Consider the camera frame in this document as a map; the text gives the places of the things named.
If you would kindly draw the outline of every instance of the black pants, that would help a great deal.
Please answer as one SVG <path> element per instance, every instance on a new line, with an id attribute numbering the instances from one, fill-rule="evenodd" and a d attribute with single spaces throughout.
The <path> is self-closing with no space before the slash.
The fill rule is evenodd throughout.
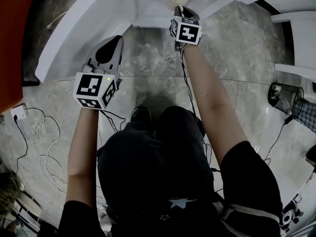
<path id="1" fill-rule="evenodd" d="M 97 152 L 111 214 L 125 218 L 159 201 L 214 192 L 199 126 L 188 110 L 169 107 L 156 124 L 130 122 Z"/>

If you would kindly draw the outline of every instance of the black shoe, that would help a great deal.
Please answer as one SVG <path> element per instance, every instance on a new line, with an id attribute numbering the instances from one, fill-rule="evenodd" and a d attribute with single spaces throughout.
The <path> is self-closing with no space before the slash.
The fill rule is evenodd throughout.
<path id="1" fill-rule="evenodd" d="M 131 122 L 147 122 L 151 123 L 152 122 L 152 114 L 150 110 L 147 107 L 136 107 L 130 116 L 130 121 Z"/>

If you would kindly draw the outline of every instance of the marble floor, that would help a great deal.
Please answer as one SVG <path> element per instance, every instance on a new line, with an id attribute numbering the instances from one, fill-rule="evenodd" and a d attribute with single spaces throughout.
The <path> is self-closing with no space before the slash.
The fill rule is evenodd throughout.
<path id="1" fill-rule="evenodd" d="M 173 50 L 174 42 L 168 31 L 131 27 L 123 37 L 123 82 L 108 110 L 128 118 L 140 104 L 151 108 L 155 117 L 171 105 L 192 109 L 179 55 Z M 298 76 L 274 71 L 275 62 L 292 61 L 284 45 L 281 25 L 273 24 L 269 13 L 256 4 L 232 2 L 204 20 L 199 47 L 222 79 L 250 143 L 264 158 L 285 119 L 285 115 L 268 104 L 269 85 L 273 81 L 300 84 Z M 68 80 L 23 88 L 26 106 L 43 110 L 60 126 L 61 137 L 49 154 L 60 162 L 64 180 L 67 178 L 68 151 L 80 111 L 72 97 L 73 87 L 74 81 Z M 26 146 L 10 111 L 4 115 L 5 124 L 0 125 L 0 156 L 8 168 L 15 171 L 16 159 L 23 155 Z M 45 179 L 38 159 L 46 153 L 57 133 L 47 121 L 37 139 L 34 129 L 40 121 L 41 117 L 35 112 L 19 121 L 29 143 L 29 152 L 19 161 L 18 176 L 26 191 L 42 206 L 42 218 L 58 226 L 65 195 Z M 118 127 L 120 120 L 114 117 L 114 122 Z M 100 116 L 98 147 L 104 145 L 113 133 L 108 120 Z M 315 140 L 316 135 L 301 124 L 293 121 L 287 125 L 271 152 L 273 172 L 287 173 Z M 211 166 L 218 168 L 214 154 Z M 54 162 L 49 162 L 48 167 L 56 175 L 60 174 Z M 220 174 L 214 176 L 214 189 L 222 188 Z M 97 194 L 102 196 L 99 188 Z"/>

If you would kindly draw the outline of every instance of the star logo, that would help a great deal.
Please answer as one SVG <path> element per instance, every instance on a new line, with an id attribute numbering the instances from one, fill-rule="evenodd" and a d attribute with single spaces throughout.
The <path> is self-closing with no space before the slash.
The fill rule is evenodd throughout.
<path id="1" fill-rule="evenodd" d="M 170 201 L 170 202 L 172 203 L 170 209 L 172 209 L 172 208 L 175 207 L 175 206 L 178 206 L 178 207 L 180 207 L 181 209 L 184 209 L 184 208 L 186 208 L 188 202 L 193 202 L 193 201 L 195 201 L 195 200 L 196 200 L 196 199 L 194 199 L 194 200 L 188 200 L 187 198 L 180 198 L 180 199 L 170 199 L 170 200 L 168 200 L 168 201 Z"/>
<path id="2" fill-rule="evenodd" d="M 166 220 L 166 219 L 170 219 L 170 217 L 168 215 L 162 215 L 160 219 Z"/>

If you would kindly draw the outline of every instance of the white cube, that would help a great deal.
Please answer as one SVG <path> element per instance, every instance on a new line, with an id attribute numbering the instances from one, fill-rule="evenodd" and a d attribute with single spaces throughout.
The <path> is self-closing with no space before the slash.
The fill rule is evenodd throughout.
<path id="1" fill-rule="evenodd" d="M 82 107 L 105 110 L 116 91 L 114 75 L 76 74 L 73 96 Z"/>
<path id="2" fill-rule="evenodd" d="M 202 36 L 202 26 L 197 19 L 174 16 L 171 33 L 178 42 L 197 45 Z"/>

